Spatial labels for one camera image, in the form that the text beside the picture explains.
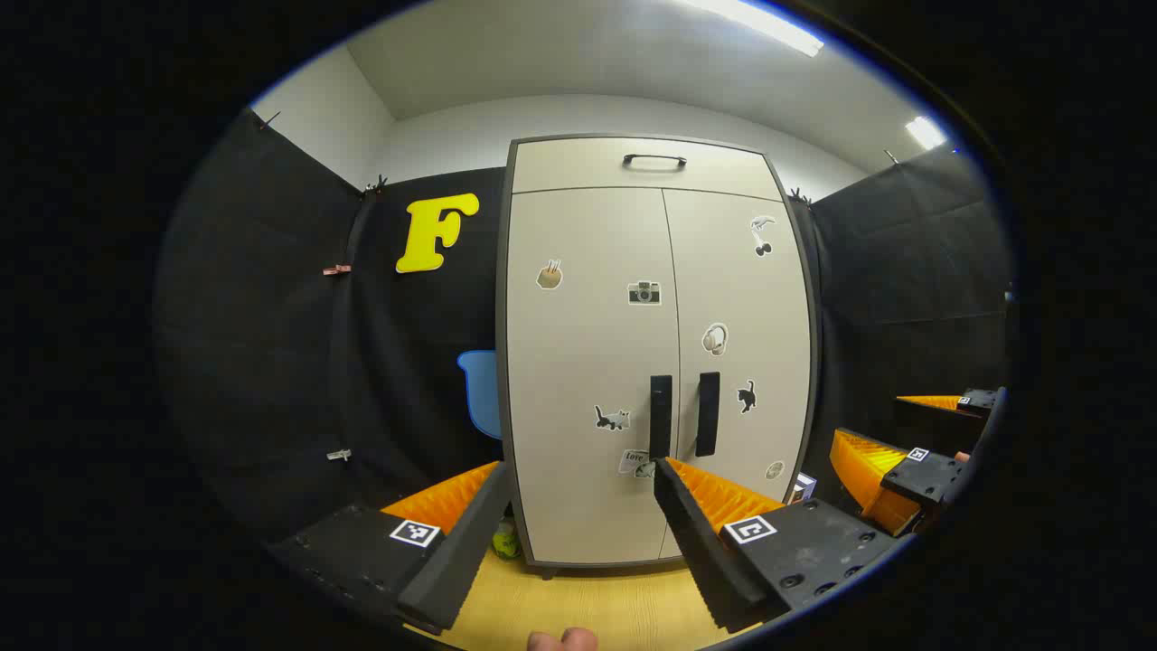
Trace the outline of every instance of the yellow letter f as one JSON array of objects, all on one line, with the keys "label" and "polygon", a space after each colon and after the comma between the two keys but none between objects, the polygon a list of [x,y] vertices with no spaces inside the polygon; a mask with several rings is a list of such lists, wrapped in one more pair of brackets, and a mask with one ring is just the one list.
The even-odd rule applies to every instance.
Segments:
[{"label": "yellow letter f", "polygon": [[[447,213],[445,219],[442,210]],[[443,246],[452,246],[458,241],[462,229],[462,215],[478,212],[478,197],[473,192],[422,199],[406,206],[410,213],[410,235],[406,237],[406,252],[398,258],[395,268],[398,273],[412,271],[434,271],[442,266],[442,253],[434,250],[434,241],[442,239]]]}]

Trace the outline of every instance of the wooden floor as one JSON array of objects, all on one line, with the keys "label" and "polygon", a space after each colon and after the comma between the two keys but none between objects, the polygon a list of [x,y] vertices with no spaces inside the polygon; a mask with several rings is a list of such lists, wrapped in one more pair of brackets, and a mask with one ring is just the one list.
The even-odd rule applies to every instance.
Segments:
[{"label": "wooden floor", "polygon": [[429,636],[406,628],[465,651],[522,651],[532,630],[558,637],[567,627],[595,631],[599,651],[701,649],[734,637],[715,627],[681,562],[563,570],[543,580],[522,558],[503,561],[493,549],[486,550],[452,629]]}]

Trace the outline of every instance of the human finger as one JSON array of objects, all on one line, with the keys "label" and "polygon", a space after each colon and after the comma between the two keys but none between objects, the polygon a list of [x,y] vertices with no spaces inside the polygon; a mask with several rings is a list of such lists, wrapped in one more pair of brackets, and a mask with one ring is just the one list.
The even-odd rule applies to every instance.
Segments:
[{"label": "human finger", "polygon": [[598,637],[594,631],[572,627],[562,631],[563,651],[598,651]]},{"label": "human finger", "polygon": [[526,638],[526,651],[566,651],[554,636],[536,630]]}]

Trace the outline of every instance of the blue chair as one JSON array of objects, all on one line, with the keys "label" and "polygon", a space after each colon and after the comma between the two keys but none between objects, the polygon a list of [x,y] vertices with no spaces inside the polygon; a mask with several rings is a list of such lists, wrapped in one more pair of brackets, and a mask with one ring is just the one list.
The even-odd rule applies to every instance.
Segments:
[{"label": "blue chair", "polygon": [[466,372],[466,407],[470,409],[470,420],[484,435],[501,441],[495,353],[469,350],[458,356],[458,368]]}]

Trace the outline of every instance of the ceiling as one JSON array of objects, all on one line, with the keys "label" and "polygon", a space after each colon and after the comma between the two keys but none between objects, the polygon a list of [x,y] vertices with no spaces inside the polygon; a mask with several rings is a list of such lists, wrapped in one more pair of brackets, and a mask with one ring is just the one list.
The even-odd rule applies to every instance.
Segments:
[{"label": "ceiling", "polygon": [[673,0],[433,0],[348,44],[397,119],[507,97],[626,95],[782,131],[874,172],[920,110],[831,42],[815,58]]}]

